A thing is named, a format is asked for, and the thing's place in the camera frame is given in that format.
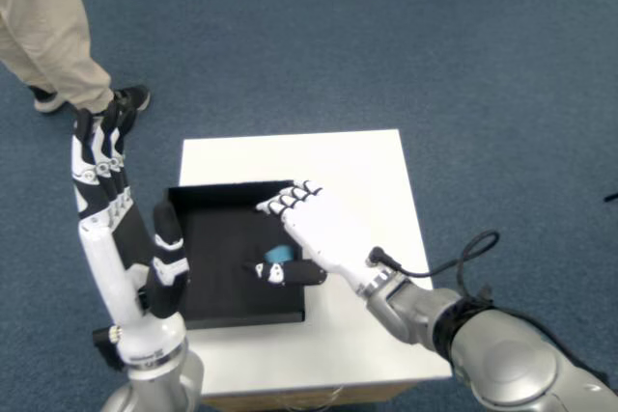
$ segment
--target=black tray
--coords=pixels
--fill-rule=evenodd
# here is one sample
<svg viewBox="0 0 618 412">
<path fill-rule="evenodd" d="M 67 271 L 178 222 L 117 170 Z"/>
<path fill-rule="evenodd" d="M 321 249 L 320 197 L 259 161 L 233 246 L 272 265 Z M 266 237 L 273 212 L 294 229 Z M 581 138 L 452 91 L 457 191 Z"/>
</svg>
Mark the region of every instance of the black tray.
<svg viewBox="0 0 618 412">
<path fill-rule="evenodd" d="M 303 287 L 277 288 L 242 268 L 245 261 L 286 244 L 299 247 L 276 217 L 255 205 L 292 185 L 290 181 L 203 185 L 168 189 L 183 230 L 190 283 L 181 314 L 187 328 L 235 327 L 305 319 Z"/>
</svg>

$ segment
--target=robotic hand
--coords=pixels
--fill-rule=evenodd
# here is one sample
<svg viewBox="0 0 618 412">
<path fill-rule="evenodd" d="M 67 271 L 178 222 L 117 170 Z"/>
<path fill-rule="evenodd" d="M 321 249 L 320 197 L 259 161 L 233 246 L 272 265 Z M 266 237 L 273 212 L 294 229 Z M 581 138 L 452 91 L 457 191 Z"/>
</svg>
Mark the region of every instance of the robotic hand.
<svg viewBox="0 0 618 412">
<path fill-rule="evenodd" d="M 596 376 L 546 341 L 521 318 L 446 288 L 424 290 L 372 257 L 367 228 L 311 181 L 295 182 L 257 209 L 286 231 L 325 270 L 342 275 L 397 339 L 421 343 L 453 366 L 490 411 L 610 412 L 618 397 Z"/>
<path fill-rule="evenodd" d="M 178 307 L 188 278 L 183 237 L 171 204 L 154 209 L 154 243 L 131 198 L 124 140 L 135 119 L 112 103 L 100 124 L 78 112 L 72 178 L 79 237 L 113 325 L 94 332 L 110 366 L 127 367 L 129 384 L 105 412 L 192 411 L 204 368 L 190 350 Z"/>
</svg>

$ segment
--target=black sneaker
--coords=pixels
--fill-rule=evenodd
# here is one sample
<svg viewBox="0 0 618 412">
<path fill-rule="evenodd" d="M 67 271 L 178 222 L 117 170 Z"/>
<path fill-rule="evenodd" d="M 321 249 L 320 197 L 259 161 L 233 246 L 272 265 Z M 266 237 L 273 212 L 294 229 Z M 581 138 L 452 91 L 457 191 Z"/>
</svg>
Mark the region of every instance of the black sneaker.
<svg viewBox="0 0 618 412">
<path fill-rule="evenodd" d="M 114 91 L 114 101 L 120 106 L 121 111 L 126 111 L 129 108 L 144 111 L 151 102 L 151 91 L 146 86 L 119 89 Z"/>
<path fill-rule="evenodd" d="M 32 86 L 30 90 L 35 95 L 35 109 L 41 113 L 53 113 L 67 103 L 57 92 L 51 94 Z M 151 92 L 146 86 L 127 87 L 114 91 L 114 101 L 121 110 L 133 108 L 136 111 L 144 111 L 151 102 Z"/>
<path fill-rule="evenodd" d="M 53 113 L 67 103 L 57 92 L 49 93 L 33 86 L 30 90 L 35 95 L 35 110 L 40 113 Z"/>
</svg>

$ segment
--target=person's leg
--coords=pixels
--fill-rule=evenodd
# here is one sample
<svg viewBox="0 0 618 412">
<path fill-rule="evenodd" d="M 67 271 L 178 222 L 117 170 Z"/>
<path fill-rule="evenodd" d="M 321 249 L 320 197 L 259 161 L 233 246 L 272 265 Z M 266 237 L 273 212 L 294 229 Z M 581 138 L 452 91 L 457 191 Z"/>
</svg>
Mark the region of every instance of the person's leg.
<svg viewBox="0 0 618 412">
<path fill-rule="evenodd" d="M 30 57 L 11 36 L 0 16 L 0 61 L 15 74 L 21 82 L 28 85 L 35 94 L 35 108 L 42 113 L 51 113 L 60 108 L 65 100 L 56 93 L 54 86 L 32 63 Z"/>
<path fill-rule="evenodd" d="M 0 0 L 0 17 L 0 59 L 23 82 L 93 113 L 114 98 L 109 75 L 90 56 L 81 0 Z"/>
</svg>

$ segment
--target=black cable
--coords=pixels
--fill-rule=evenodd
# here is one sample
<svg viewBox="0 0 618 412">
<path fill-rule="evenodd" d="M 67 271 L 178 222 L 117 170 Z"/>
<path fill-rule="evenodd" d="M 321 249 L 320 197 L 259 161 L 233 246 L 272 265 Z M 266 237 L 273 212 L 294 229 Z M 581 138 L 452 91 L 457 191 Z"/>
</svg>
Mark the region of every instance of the black cable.
<svg viewBox="0 0 618 412">
<path fill-rule="evenodd" d="M 487 238 L 491 238 L 492 241 L 487 243 L 481 249 L 477 251 L 473 251 L 474 248 L 476 248 L 479 245 L 479 243 L 481 243 L 483 240 Z M 413 279 L 426 279 L 428 277 L 434 277 L 435 275 L 440 274 L 444 272 L 445 270 L 450 269 L 451 267 L 457 266 L 458 287 L 460 288 L 460 290 L 465 296 L 469 296 L 469 293 L 464 283 L 464 263 L 474 260 L 478 258 L 479 256 L 487 253 L 491 248 L 493 248 L 497 244 L 499 239 L 500 239 L 500 233 L 498 231 L 489 230 L 489 231 L 481 232 L 478 235 L 476 235 L 474 238 L 472 238 L 467 245 L 465 245 L 465 248 L 463 248 L 462 254 L 459 256 L 458 259 L 447 261 L 444 264 L 441 264 L 438 267 L 436 267 L 434 270 L 431 270 L 429 272 L 423 272 L 423 273 L 410 272 L 408 270 L 405 270 L 404 268 L 402 268 L 401 264 L 399 264 L 397 261 L 393 260 L 390 256 L 384 253 L 384 250 L 382 250 L 380 247 L 374 248 L 371 255 L 369 256 L 369 260 L 373 263 L 381 262 L 382 264 L 388 267 L 391 267 L 392 269 L 395 269 L 401 272 L 402 274 L 407 275 L 408 277 L 411 277 Z"/>
</svg>

